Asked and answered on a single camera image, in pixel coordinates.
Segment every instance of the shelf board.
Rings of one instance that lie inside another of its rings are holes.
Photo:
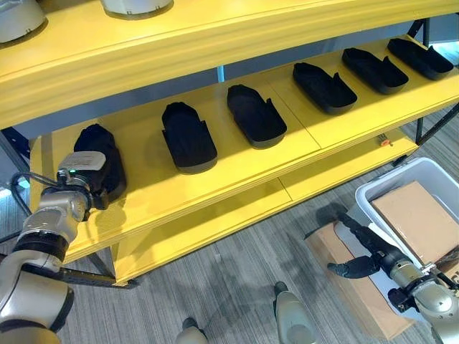
[[[364,45],[381,56],[387,40]],[[339,64],[340,52],[308,59]],[[73,149],[80,131],[100,123],[115,136],[128,179],[125,196],[106,211],[94,211],[89,221],[78,227],[66,262],[84,257],[115,244],[127,236],[152,230],[168,221],[215,204],[256,185],[284,176],[299,168],[409,120],[428,114],[459,99],[459,74],[453,70],[445,79],[424,80],[401,62],[409,76],[405,90],[382,96],[361,84],[346,70],[344,79],[355,89],[359,103],[340,116],[322,113],[312,105],[290,76],[292,66],[258,73],[133,107],[97,120],[58,130],[36,139],[31,149],[32,170],[53,178],[60,161]],[[264,99],[272,98],[287,124],[288,132],[276,146],[255,150],[235,125],[227,109],[230,85],[242,83],[255,88]],[[219,154],[217,165],[196,175],[180,174],[175,168],[161,130],[161,115],[167,104],[184,101],[206,120]],[[32,208],[41,188],[32,184]]]
[[[122,285],[417,148],[399,130],[387,133],[387,137],[392,146],[380,147],[377,139],[372,138],[280,177],[282,184],[271,181],[152,231],[123,239],[112,246],[117,284]]]
[[[276,146],[257,150],[235,125],[226,104],[227,88],[243,83],[271,98],[287,124]],[[212,169],[194,175],[177,171],[164,141],[161,115],[166,105],[183,101],[205,120],[218,152]],[[114,136],[126,170],[125,196],[106,211],[94,211],[78,226],[66,262],[115,244],[128,235],[161,224],[293,171],[318,145],[288,107],[259,75],[169,97],[55,131],[36,139],[31,149],[34,172],[53,178],[62,159],[73,151],[81,130],[100,123]],[[32,208],[40,187],[33,183]]]
[[[44,30],[0,47],[0,128],[261,54],[459,11],[456,0],[196,0],[126,21],[96,0],[40,4]]]
[[[121,277],[117,283],[230,235],[290,201],[282,184],[274,179],[151,231],[130,236],[111,247],[115,272]]]
[[[417,145],[398,129],[386,136],[392,145],[381,147],[377,138],[371,138],[279,179],[293,202],[304,201],[417,149]]]
[[[364,84],[341,61],[342,51],[318,55],[304,62],[323,68],[329,75],[338,72],[344,82],[357,94],[358,100],[350,111],[340,116],[327,115],[309,100],[293,80],[290,63],[263,73],[267,82],[284,100],[314,137],[321,148],[342,146],[374,136],[376,132],[397,128],[416,118],[425,116],[459,101],[459,70],[454,68],[442,80],[429,80],[387,49],[388,39],[364,44],[367,50],[383,59],[389,56],[408,77],[404,88],[393,95],[381,95]]]

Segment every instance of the cardboard box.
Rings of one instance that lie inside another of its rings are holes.
[[[459,243],[459,224],[416,181],[372,206],[423,264],[438,261]]]
[[[354,258],[336,236],[333,224],[309,236],[306,244],[365,333],[375,338],[392,339],[413,324],[413,320],[400,317],[391,309],[368,277],[347,279],[327,269],[329,262],[342,263]]]

